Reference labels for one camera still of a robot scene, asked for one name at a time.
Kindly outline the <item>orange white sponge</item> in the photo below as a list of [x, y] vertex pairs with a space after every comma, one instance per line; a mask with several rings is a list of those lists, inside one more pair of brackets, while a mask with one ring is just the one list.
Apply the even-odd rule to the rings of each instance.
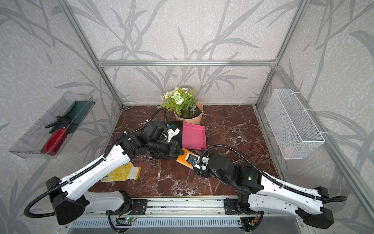
[[183, 148], [183, 151], [184, 151], [184, 154], [180, 155], [176, 161], [190, 169], [193, 169], [193, 168], [199, 169], [200, 168], [200, 166], [198, 165], [199, 156], [190, 152], [189, 150], [185, 148]]

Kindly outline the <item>pink top drawer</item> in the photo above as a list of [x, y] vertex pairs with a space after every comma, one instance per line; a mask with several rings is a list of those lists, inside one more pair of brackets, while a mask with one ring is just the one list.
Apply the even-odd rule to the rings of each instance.
[[206, 149], [206, 128], [201, 125], [183, 123], [182, 147], [193, 150]]

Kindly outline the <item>black mini drawer cabinet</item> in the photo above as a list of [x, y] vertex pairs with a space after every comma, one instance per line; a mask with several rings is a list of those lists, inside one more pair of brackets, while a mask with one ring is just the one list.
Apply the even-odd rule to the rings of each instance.
[[[178, 145], [182, 148], [182, 129], [180, 128], [180, 133], [177, 136], [174, 136], [172, 140], [176, 140], [178, 142]], [[152, 160], [158, 160], [158, 159], [173, 159], [173, 158], [168, 158], [168, 157], [156, 157], [155, 155], [151, 154], [151, 159]]]

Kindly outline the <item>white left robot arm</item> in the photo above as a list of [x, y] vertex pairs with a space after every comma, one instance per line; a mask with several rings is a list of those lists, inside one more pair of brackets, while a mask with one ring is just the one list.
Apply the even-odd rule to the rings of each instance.
[[130, 208], [131, 199], [126, 192], [92, 193], [89, 189], [138, 156], [151, 154], [155, 159], [169, 159], [184, 154], [182, 122], [154, 121], [153, 118], [139, 129], [119, 136], [102, 156], [80, 170], [62, 179], [49, 179], [48, 190], [32, 200], [23, 214], [29, 218], [55, 216], [58, 224], [64, 225], [83, 214]]

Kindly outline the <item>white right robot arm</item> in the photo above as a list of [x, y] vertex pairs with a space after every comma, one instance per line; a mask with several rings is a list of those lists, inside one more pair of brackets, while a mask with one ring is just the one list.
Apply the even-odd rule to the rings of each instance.
[[251, 162], [237, 165], [208, 149], [199, 156], [187, 154], [186, 161], [195, 174], [213, 176], [231, 186], [238, 195], [237, 209], [243, 214], [274, 211], [292, 215], [308, 226], [327, 229], [335, 221], [333, 212], [325, 204], [347, 200], [346, 196], [330, 197], [324, 187], [308, 189], [277, 179]]

